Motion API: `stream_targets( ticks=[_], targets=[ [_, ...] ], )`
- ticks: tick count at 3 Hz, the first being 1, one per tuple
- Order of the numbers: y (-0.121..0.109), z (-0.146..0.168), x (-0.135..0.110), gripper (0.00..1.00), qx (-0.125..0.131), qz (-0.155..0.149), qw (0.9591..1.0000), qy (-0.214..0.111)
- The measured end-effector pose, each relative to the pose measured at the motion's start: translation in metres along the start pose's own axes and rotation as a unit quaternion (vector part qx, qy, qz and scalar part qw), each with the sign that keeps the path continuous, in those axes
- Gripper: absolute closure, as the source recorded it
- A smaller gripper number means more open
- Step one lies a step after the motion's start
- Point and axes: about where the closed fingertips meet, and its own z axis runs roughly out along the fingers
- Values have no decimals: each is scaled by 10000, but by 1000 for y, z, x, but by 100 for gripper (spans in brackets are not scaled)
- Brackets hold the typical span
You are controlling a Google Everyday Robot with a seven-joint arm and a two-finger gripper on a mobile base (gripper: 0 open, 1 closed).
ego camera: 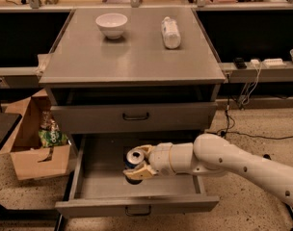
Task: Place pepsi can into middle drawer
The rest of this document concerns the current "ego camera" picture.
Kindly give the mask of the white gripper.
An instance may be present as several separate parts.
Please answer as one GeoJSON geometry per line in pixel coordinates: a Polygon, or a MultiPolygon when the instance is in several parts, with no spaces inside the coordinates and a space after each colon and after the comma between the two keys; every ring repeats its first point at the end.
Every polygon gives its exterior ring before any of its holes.
{"type": "Polygon", "coordinates": [[[144,144],[136,146],[135,151],[141,151],[150,165],[147,163],[140,163],[134,168],[125,169],[123,174],[131,180],[145,180],[152,178],[154,175],[159,176],[173,176],[174,171],[170,162],[170,152],[172,144],[159,143],[154,146],[151,144],[144,144]]]}

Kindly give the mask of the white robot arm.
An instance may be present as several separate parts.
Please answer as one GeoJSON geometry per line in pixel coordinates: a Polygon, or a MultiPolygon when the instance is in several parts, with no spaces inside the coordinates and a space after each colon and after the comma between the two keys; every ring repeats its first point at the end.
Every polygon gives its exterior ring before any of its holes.
{"type": "Polygon", "coordinates": [[[126,158],[133,167],[123,174],[130,180],[229,171],[293,207],[293,167],[256,156],[213,134],[202,134],[188,143],[140,145],[126,158]]]}

